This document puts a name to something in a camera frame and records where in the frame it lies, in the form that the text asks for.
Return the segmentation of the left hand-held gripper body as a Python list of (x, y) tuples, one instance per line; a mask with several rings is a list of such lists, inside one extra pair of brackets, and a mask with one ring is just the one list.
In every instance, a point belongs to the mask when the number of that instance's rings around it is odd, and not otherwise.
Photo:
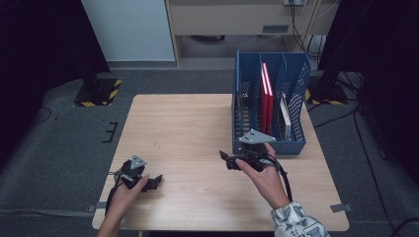
[(123, 163), (120, 169), (120, 177), (125, 185), (131, 190), (141, 179), (141, 174), (145, 169), (147, 162), (138, 155), (132, 157)]

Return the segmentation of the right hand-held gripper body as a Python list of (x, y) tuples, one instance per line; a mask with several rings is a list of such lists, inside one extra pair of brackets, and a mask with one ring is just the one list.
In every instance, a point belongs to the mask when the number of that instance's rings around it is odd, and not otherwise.
[(274, 137), (263, 132), (251, 129), (239, 138), (242, 154), (234, 159), (237, 166), (237, 160), (245, 161), (254, 170), (262, 172), (266, 166), (277, 166), (277, 161), (269, 154), (266, 143), (274, 140)]

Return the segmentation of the blue picture book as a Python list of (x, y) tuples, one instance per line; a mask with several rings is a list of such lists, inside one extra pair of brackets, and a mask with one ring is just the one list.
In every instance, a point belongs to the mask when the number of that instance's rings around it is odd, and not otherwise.
[(242, 97), (240, 95), (237, 95), (235, 99), (236, 137), (238, 139), (243, 134), (243, 108)]

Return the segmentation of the white board book green leaf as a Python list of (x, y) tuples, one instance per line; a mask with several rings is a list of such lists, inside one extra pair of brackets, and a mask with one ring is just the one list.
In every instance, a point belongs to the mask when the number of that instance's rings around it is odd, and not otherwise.
[(284, 141), (291, 140), (291, 128), (292, 122), (288, 110), (288, 106), (286, 104), (286, 96), (282, 94), (280, 99), (280, 109), (281, 109), (281, 121), (280, 121), (280, 128), (281, 134)]

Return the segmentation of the red picture book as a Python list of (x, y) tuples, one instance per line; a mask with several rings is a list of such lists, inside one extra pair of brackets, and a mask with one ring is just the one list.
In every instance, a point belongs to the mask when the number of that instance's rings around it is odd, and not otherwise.
[(268, 113), (267, 113), (267, 134), (272, 135), (272, 113), (273, 113), (273, 90), (271, 84), (271, 78), (268, 70), (268, 64), (266, 62), (263, 63), (266, 84), (268, 89)]
[(262, 132), (267, 132), (267, 114), (268, 114), (268, 99), (269, 93), (266, 83), (264, 64), (261, 64), (261, 126)]

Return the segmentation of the blue plastic file rack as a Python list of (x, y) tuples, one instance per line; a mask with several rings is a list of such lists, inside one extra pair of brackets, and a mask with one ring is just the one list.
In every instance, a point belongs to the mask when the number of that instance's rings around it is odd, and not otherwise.
[[(266, 62), (273, 90), (271, 146), (281, 155), (297, 155), (305, 145), (305, 137), (300, 122), (302, 105), (305, 101), (310, 63), (304, 53), (298, 52), (243, 52), (235, 56), (233, 96), (231, 101), (232, 151), (241, 153), (239, 138), (236, 137), (235, 102), (242, 97), (243, 134), (261, 126), (261, 64)], [(281, 128), (280, 99), (286, 96), (292, 128), (291, 140), (284, 141)]]

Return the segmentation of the person's left hand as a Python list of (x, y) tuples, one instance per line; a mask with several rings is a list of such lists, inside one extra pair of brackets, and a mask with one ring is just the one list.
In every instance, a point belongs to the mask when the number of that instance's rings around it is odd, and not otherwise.
[(147, 184), (148, 179), (149, 175), (146, 174), (131, 189), (123, 181), (118, 181), (106, 216), (122, 219), (141, 194), (141, 190)]

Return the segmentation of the person's right hand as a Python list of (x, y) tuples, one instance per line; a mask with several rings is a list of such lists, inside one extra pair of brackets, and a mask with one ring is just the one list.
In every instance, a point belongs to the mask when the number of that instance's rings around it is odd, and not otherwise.
[(290, 203), (280, 174), (273, 164), (265, 165), (264, 169), (258, 172), (243, 160), (236, 159), (235, 162), (240, 170), (253, 182), (258, 192), (272, 209), (279, 209)]

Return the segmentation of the grey tape piece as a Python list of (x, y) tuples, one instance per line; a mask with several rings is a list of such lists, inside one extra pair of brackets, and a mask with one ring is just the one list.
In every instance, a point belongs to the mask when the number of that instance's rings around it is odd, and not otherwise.
[(333, 204), (333, 205), (330, 206), (330, 208), (334, 213), (341, 212), (341, 211), (349, 212), (349, 211), (353, 210), (352, 206), (348, 203), (346, 203), (346, 204), (344, 204), (344, 203)]
[(89, 204), (87, 207), (88, 212), (95, 212), (97, 209), (106, 208), (107, 203), (105, 201), (99, 201), (94, 204)]

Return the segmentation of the striped black stand base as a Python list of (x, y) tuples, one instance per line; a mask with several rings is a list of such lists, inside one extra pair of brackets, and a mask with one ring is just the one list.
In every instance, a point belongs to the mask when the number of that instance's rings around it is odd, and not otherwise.
[(98, 79), (97, 83), (88, 88), (83, 84), (73, 103), (75, 107), (95, 107), (110, 105), (117, 95), (122, 80), (117, 78)]
[(305, 99), (311, 105), (346, 105), (348, 103), (347, 95), (339, 84), (334, 84), (330, 89), (317, 91), (320, 81), (319, 76), (311, 76), (308, 80), (308, 86), (305, 91)]

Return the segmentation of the beige desk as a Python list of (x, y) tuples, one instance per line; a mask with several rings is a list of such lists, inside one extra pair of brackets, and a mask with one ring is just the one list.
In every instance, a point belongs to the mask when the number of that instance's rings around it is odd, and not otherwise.
[(165, 0), (175, 62), (235, 51), (305, 51), (328, 34), (341, 0)]

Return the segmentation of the white cabinet panel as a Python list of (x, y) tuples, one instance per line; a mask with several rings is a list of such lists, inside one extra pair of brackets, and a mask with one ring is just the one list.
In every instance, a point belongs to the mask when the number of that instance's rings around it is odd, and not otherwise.
[(111, 62), (174, 61), (165, 0), (81, 0)]

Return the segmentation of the black curtain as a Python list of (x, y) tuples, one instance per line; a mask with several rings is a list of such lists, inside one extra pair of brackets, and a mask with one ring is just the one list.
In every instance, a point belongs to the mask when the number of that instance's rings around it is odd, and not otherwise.
[(358, 72), (358, 98), (385, 157), (419, 186), (419, 0), (341, 0), (319, 69), (318, 95)]

